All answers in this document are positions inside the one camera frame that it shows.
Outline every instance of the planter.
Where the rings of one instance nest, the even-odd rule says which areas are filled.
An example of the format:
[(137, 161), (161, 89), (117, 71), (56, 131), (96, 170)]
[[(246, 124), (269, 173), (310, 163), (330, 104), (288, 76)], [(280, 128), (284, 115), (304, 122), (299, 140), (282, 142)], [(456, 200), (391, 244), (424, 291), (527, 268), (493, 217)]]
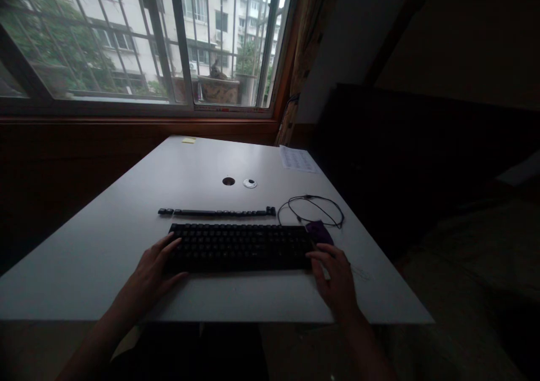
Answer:
[(238, 96), (238, 104), (246, 106), (254, 106), (253, 87), (257, 76), (250, 74), (236, 74), (236, 79), (240, 82), (240, 94)]
[(66, 66), (55, 66), (43, 63), (30, 63), (43, 84), (54, 98), (71, 98), (68, 93), (68, 80), (71, 78)]
[[(196, 77), (191, 76), (191, 84), (193, 85), (193, 100), (198, 101), (199, 82)], [(177, 102), (186, 102), (186, 84), (182, 77), (173, 77), (173, 91)]]
[(197, 76), (202, 90), (202, 99), (215, 104), (238, 104), (240, 82)]

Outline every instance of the hand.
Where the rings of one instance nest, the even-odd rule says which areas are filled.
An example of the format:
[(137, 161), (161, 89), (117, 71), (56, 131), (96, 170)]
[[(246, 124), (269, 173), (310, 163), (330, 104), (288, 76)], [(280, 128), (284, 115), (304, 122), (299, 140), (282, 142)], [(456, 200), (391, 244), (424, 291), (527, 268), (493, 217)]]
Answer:
[[(341, 324), (362, 317), (356, 302), (353, 273), (345, 253), (326, 243), (318, 243), (317, 248), (322, 252), (309, 252), (305, 256), (311, 259), (313, 276), (322, 299)], [(321, 264), (330, 274), (329, 280), (325, 279)]]
[(163, 276), (163, 267), (170, 253), (182, 241), (177, 239), (169, 243), (172, 236), (173, 232), (145, 250), (135, 272), (112, 303), (110, 311), (115, 316), (120, 316), (122, 320), (134, 325), (180, 279), (187, 276), (186, 272), (168, 279)]

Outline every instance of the mechanical keyboard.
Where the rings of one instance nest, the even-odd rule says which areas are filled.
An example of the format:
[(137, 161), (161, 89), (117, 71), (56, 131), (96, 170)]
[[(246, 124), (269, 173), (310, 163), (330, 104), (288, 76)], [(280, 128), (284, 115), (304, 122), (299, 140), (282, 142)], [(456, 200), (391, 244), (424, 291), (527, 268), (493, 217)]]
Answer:
[(173, 223), (168, 272), (227, 272), (310, 269), (305, 254), (314, 243), (303, 226)]

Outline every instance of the cable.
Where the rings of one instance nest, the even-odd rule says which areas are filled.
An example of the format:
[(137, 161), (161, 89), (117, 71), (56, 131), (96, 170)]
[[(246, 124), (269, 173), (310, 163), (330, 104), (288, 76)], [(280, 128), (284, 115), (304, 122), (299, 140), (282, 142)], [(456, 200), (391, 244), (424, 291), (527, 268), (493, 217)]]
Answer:
[[(339, 213), (341, 214), (341, 219), (339, 222), (336, 222), (334, 218), (332, 218), (324, 209), (322, 209), (319, 205), (317, 205), (316, 203), (314, 203), (313, 201), (311, 201), (312, 199), (321, 199), (321, 200), (324, 200), (324, 201), (328, 201), (328, 202), (331, 202), (333, 203), (337, 210), (339, 211)], [(279, 221), (280, 225), (281, 225), (281, 219), (280, 219), (280, 212), (281, 210), (283, 209), (284, 206), (288, 206), (289, 209), (292, 211), (293, 214), (295, 214), (296, 216), (296, 219), (298, 220), (298, 222), (302, 222), (302, 221), (306, 221), (306, 222), (315, 222), (315, 221), (312, 221), (311, 219), (306, 219), (306, 218), (302, 218), (300, 215), (298, 215), (294, 210), (293, 208), (291, 207), (291, 202), (292, 201), (297, 201), (297, 200), (304, 200), (304, 201), (307, 201), (307, 202), (310, 202), (312, 203), (313, 205), (315, 205), (318, 209), (320, 209), (321, 211), (323, 211), (323, 213), (328, 216), (328, 218), (330, 218), (332, 220), (333, 223), (326, 223), (326, 222), (323, 222), (323, 225), (326, 225), (326, 226), (331, 226), (331, 227), (336, 227), (338, 229), (341, 229), (341, 227), (343, 226), (343, 221), (345, 220), (345, 216), (343, 215), (343, 212), (341, 211), (341, 208), (339, 207), (339, 205), (337, 205), (334, 201), (332, 201), (331, 199), (328, 199), (328, 198), (324, 198), (324, 197), (321, 197), (321, 196), (318, 196), (318, 195), (309, 195), (309, 194), (306, 194), (306, 195), (299, 195), (299, 196), (295, 196), (295, 197), (291, 197), (289, 198), (289, 201), (285, 202), (282, 206), (280, 206), (280, 208), (277, 210), (277, 220)]]

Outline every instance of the white desk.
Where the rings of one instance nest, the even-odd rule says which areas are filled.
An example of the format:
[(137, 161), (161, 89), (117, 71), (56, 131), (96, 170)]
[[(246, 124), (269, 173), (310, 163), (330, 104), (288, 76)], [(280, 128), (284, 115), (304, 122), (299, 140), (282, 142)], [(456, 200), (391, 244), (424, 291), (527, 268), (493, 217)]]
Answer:
[[(276, 147), (172, 136), (89, 203), (0, 279), (0, 319), (97, 320), (133, 272), (143, 251), (171, 223), (159, 208), (261, 210), (290, 197), (320, 195), (345, 214), (329, 229), (337, 246), (370, 280), (355, 276), (358, 303), (372, 323), (433, 319), (324, 174), (285, 170)], [(232, 177), (233, 186), (222, 179)], [(258, 186), (248, 189), (251, 178)], [(330, 204), (324, 208), (332, 213)], [(295, 210), (324, 218), (305, 201)], [(287, 209), (284, 225), (297, 225)], [(39, 216), (28, 216), (28, 222)], [(277, 224), (273, 217), (220, 218), (212, 223)], [(149, 314), (161, 321), (332, 322), (314, 279), (301, 271), (191, 275)]]

